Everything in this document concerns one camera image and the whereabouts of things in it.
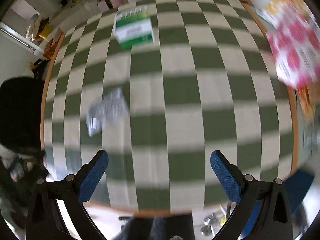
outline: clear plastic packaging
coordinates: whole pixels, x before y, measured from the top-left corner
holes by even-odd
[[[128,113],[128,105],[124,99],[120,87],[109,92],[102,101],[94,102],[86,115],[88,134],[92,137],[94,134],[103,130],[107,122],[123,116]]]

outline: wooden table edge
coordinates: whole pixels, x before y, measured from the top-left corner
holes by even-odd
[[[205,205],[204,208],[213,208],[217,207],[219,208],[219,204],[221,203],[216,203],[212,205]],[[90,199],[89,201],[84,203],[85,207],[102,207],[102,208],[107,208],[110,210],[114,210],[117,212],[123,212],[123,213],[129,213],[133,214],[134,217],[141,217],[141,218],[153,218],[153,217],[173,217],[173,216],[180,216],[183,214],[190,214],[192,211],[191,210],[181,210],[181,211],[172,211],[170,209],[143,209],[143,210],[137,210],[137,209],[128,209],[128,208],[122,208],[122,207],[111,207],[109,204],[102,203],[97,200],[92,200]]]
[[[267,38],[267,29],[258,19],[257,15],[251,10],[250,6],[247,3],[241,3],[243,7],[250,13],[260,30],[262,31],[265,38]],[[291,161],[291,171],[290,174],[293,174],[298,165],[299,157],[299,130],[298,130],[298,114],[297,114],[297,104],[294,91],[291,87],[287,86],[288,95],[289,95],[289,105],[291,111],[291,120],[292,120],[292,133],[293,133],[293,152],[292,152],[292,161]]]
[[[54,54],[50,60],[47,76],[45,77],[45,81],[44,81],[44,87],[43,87],[42,98],[41,98],[41,114],[40,114],[40,146],[41,146],[41,149],[44,149],[44,107],[45,107],[45,102],[47,99],[47,92],[48,92],[51,72],[52,72],[54,62],[56,61],[59,49],[61,47],[62,41],[64,39],[64,35],[65,35],[65,33],[62,32],[61,37],[58,41],[57,48],[54,51]]]

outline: black chair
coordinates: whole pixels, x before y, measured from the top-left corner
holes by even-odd
[[[41,158],[40,114],[44,81],[17,77],[0,86],[0,143]]]

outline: yellow container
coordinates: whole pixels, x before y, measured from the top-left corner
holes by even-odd
[[[52,27],[51,25],[47,24],[44,29],[42,30],[42,32],[39,33],[39,36],[43,39],[45,39],[46,37],[48,37],[48,35],[52,32]]]

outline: green and white striped cloth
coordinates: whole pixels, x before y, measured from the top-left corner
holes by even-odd
[[[142,4],[155,41],[123,50],[112,35],[115,14]],[[129,115],[90,138],[90,104],[117,86]],[[226,201],[210,167],[217,149],[256,179],[285,178],[291,169],[287,89],[237,0],[145,0],[69,30],[52,69],[44,133],[55,179],[106,150],[93,198],[125,210],[181,212]]]

